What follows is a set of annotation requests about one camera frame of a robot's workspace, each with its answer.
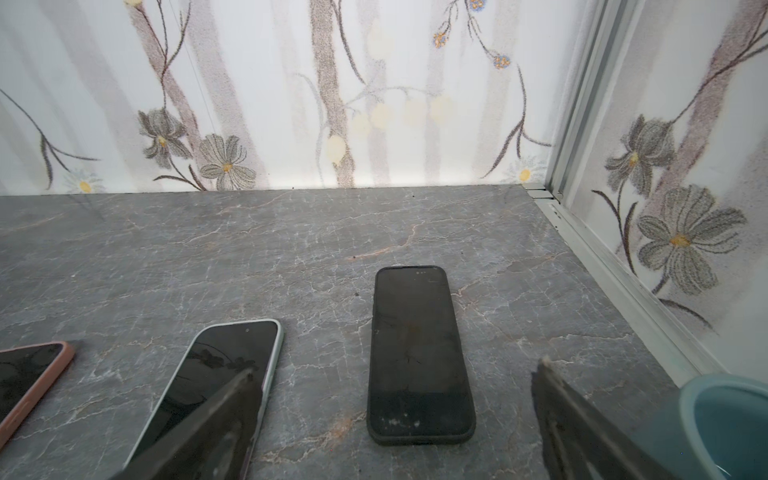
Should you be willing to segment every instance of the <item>blue container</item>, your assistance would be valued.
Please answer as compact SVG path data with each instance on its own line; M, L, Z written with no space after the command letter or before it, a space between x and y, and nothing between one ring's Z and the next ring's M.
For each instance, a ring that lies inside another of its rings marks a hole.
M768 478L768 386L697 377L632 439L683 480Z

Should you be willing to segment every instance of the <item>pink phone case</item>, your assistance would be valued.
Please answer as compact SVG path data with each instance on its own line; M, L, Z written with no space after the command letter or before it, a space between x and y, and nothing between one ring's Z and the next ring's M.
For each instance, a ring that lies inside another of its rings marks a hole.
M32 409L40 401L40 398L51 388L53 382L56 381L61 372L67 368L72 357L74 357L74 349L66 342L46 342L38 343L36 345L19 346L14 349L0 350L0 353L11 352L13 350L25 349L31 346L45 346L53 344L61 345L61 351L56 358L51 362L51 365L40 375L40 377L32 384L27 392L22 396L22 399L18 401L13 410L2 420L0 423L0 450L2 450L8 439L11 438L13 432L16 431L22 421L29 415Z

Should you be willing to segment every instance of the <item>phone case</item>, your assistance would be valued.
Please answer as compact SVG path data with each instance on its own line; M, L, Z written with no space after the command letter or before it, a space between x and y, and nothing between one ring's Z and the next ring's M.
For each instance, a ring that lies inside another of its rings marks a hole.
M374 292L376 291L376 285L379 283L379 273L383 270L394 270L401 268L435 268L440 271L445 278L445 282L448 283L448 274L445 273L441 267L436 265L412 265L412 266L386 266L376 273L376 282L374 283ZM376 315L376 295L373 295L373 315ZM456 321L456 314L453 313L454 322ZM477 425L477 418L475 417L475 402L472 399L472 424L469 426L466 432L458 435L409 435L409 436L387 436L380 435L371 426L371 371L369 370L368 376L368 399L367 399L367 412L366 412L366 426L368 427L368 433L374 442L379 445L434 445L434 444L455 444L462 443L469 440L475 433L475 427Z
M51 365L40 375L40 377L32 384L27 392L18 401L15 407L8 413L8 415L0 422L0 450L2 450L5 443L11 438L13 432L16 431L19 425L27 418L27 415L32 411L35 405L38 404L42 396L51 388L53 382L56 381L59 375L64 372L70 361L74 357L74 349L66 342L47 342L37 343L35 345L25 345L16 347L14 349L0 350L2 352L10 352L12 350L24 349L33 346L45 346L45 345L61 345L61 351L56 358L51 362Z
M283 346L283 325L280 324L275 319L259 319L259 320L244 320L243 322L226 322L226 323L217 323L215 325L210 325L202 329L200 332L197 333L197 335L194 336L192 341L190 342L190 345L187 347L187 350L184 352L184 356L181 357L181 360L179 361L179 365L174 370L174 374L171 376L170 381L165 386L165 390L163 390L163 395L160 397L160 401L157 402L157 405L154 407L154 410L152 410L152 415L150 415L149 419L147 419L147 423L144 425L144 428L141 430L141 434L139 435L139 438L136 441L136 444L131 449L131 453L128 454L128 458L125 460L124 467L128 465L128 463L131 461L131 458L134 456L134 452L136 452L136 448L139 446L139 442L144 437L144 433L147 431L147 427L149 427L150 422L152 421L152 418L157 414L157 410L160 408L160 404L162 403L162 399L165 398L166 393L168 393L168 389L170 388L170 384L174 381L174 378L176 378L176 375L179 373L179 369L181 368L181 364L184 363L184 359L187 358L187 355L189 355L190 350L192 349L192 345L197 340L197 337L200 336L201 333L205 332L208 329L217 327L217 326L224 326L224 325L238 325L241 323L256 323L256 322L273 322L277 325L277 336L275 337L275 345L272 348L272 354L270 355L270 361L269 364L266 367L266 372L264 375L264 382L262 387L262 401L261 401L261 407L259 407L259 417L258 422L256 423L256 431L253 433L253 438L251 439L250 448L248 450L248 453L246 454L245 462L246 464L250 462L250 455L253 451L253 446L256 444L256 439L259 437L259 431L261 430L261 422L264 417L264 412L266 410L266 400L270 395L270 387L272 386L272 378L275 374L275 368L277 366L277 357L280 356L280 348Z

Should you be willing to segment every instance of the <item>floral wallpaper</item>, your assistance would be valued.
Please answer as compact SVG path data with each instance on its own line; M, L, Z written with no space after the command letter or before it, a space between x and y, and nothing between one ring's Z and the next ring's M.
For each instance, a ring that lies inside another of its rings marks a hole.
M594 0L9 0L0 194L543 181Z
M764 378L746 358L768 334L751 291L768 258L768 0L704 3L636 12L566 205L726 368Z

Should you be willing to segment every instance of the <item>gray flower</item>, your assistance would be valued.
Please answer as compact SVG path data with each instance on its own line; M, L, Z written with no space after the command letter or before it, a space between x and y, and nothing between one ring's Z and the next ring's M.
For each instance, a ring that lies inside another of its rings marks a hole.
M629 134L621 142L627 153L619 158L609 158L605 163L608 185L615 192L629 179L643 197L650 195L653 182L652 167L666 167L674 160L672 123L660 119L645 121L641 115L632 124Z
M643 235L652 240L637 253L640 262L651 270L664 267L664 276L688 295L717 285L699 250L732 252L739 246L739 234L731 230L746 223L744 214L735 208L710 212L714 203L707 188L679 187L664 196L662 218L644 215L637 222Z
M216 179L217 190L247 190L256 183L256 172L238 165L245 159L246 151L234 135L224 139L211 134L200 144L200 151L210 162L200 169L200 175Z
M153 158L162 168L170 168L170 156L189 158L190 151L179 139L187 132L184 126L164 108L150 110L149 114L139 112L141 134L152 138L152 145L144 149L144 156Z

